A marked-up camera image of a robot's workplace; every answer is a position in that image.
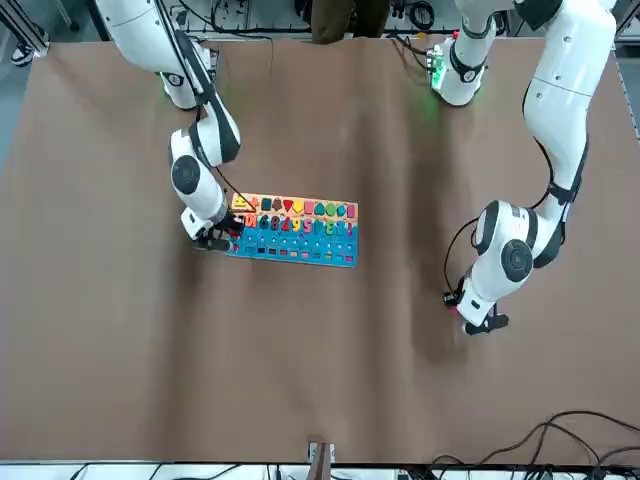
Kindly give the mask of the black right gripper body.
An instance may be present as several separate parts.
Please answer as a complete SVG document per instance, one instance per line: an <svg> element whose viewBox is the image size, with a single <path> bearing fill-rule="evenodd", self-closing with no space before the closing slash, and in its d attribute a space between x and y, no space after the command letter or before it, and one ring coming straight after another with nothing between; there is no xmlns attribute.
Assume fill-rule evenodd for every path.
<svg viewBox="0 0 640 480"><path fill-rule="evenodd" d="M244 218L237 217L233 212L226 212L224 217L215 225L217 230L231 238L240 237L244 227Z"/></svg>

